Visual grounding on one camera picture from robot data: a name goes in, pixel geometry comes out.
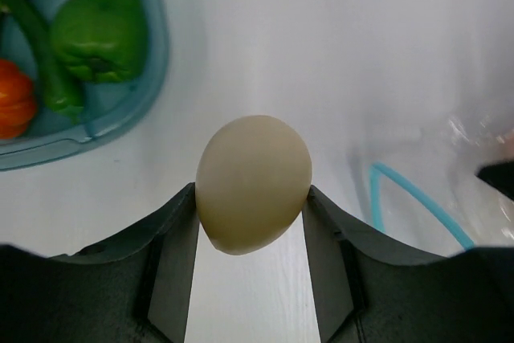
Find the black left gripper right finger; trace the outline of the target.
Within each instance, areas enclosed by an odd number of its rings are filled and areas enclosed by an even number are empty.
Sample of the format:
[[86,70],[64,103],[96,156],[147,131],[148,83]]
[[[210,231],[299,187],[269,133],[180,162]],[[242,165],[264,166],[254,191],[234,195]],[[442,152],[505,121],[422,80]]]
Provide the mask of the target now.
[[304,237],[323,342],[510,342],[513,250],[445,258],[348,214],[316,187]]

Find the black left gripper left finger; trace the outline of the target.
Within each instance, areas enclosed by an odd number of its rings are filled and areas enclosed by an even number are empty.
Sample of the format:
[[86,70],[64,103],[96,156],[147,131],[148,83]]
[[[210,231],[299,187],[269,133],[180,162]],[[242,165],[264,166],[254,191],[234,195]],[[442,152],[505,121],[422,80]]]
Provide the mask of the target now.
[[195,187],[74,255],[1,247],[4,342],[182,342],[199,221]]

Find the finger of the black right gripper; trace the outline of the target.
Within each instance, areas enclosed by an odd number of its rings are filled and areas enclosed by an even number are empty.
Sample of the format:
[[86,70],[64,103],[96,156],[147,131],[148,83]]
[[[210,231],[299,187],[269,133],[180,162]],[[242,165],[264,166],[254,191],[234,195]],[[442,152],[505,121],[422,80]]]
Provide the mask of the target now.
[[475,175],[505,197],[514,200],[513,161],[502,161],[480,166]]

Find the clear zip top bag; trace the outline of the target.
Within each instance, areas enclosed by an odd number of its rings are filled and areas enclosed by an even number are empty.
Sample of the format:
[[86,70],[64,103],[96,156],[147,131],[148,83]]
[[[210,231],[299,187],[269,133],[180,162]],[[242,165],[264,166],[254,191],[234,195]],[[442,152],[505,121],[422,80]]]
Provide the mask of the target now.
[[513,159],[510,119],[452,116],[426,129],[376,129],[351,156],[362,214],[375,230],[436,255],[512,247],[513,200],[478,178]]

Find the white toy garlic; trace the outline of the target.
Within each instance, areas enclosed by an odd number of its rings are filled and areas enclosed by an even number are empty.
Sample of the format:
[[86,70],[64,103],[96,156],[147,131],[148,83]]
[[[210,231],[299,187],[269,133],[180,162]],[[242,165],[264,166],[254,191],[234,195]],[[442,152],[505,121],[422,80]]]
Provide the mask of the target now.
[[198,163],[198,217],[210,242],[245,255],[277,240],[296,220],[312,183],[302,137],[272,116],[244,116],[222,126]]

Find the dark green toy chili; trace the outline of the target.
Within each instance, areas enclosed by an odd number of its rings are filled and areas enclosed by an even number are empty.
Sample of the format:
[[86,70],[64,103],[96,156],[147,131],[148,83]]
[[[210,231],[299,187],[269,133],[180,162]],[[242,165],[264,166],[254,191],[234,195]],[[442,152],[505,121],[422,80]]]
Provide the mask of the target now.
[[84,93],[80,83],[57,59],[50,41],[47,20],[29,0],[1,0],[24,34],[38,70],[43,102],[47,108],[69,118],[76,125],[84,111]]

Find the orange toy pumpkin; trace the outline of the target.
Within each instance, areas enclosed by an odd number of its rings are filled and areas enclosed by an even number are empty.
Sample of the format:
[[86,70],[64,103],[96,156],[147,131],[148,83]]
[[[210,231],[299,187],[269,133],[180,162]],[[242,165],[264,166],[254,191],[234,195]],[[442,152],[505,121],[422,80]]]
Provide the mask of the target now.
[[1,59],[1,139],[24,134],[37,111],[31,78],[15,63]]

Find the green toy bell pepper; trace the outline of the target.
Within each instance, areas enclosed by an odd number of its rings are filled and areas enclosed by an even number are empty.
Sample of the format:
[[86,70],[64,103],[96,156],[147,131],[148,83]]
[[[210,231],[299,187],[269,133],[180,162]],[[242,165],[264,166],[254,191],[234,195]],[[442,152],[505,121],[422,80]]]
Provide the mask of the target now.
[[143,72],[149,28],[141,0],[67,0],[51,22],[50,38],[79,80],[121,83]]

